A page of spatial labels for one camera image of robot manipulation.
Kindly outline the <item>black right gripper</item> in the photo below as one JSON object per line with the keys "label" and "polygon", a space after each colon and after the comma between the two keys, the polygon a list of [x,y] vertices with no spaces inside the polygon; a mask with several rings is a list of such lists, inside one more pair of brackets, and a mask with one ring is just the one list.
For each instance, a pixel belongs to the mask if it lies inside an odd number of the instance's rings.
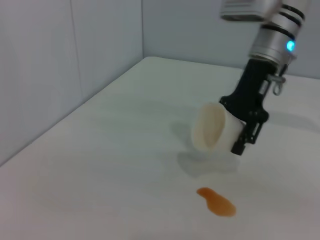
{"label": "black right gripper", "polygon": [[268,75],[275,73],[275,66],[264,60],[250,59],[244,68],[235,90],[220,98],[219,102],[237,119],[247,123],[231,152],[241,156],[246,144],[254,145],[269,114],[263,108],[264,94],[260,92]]}

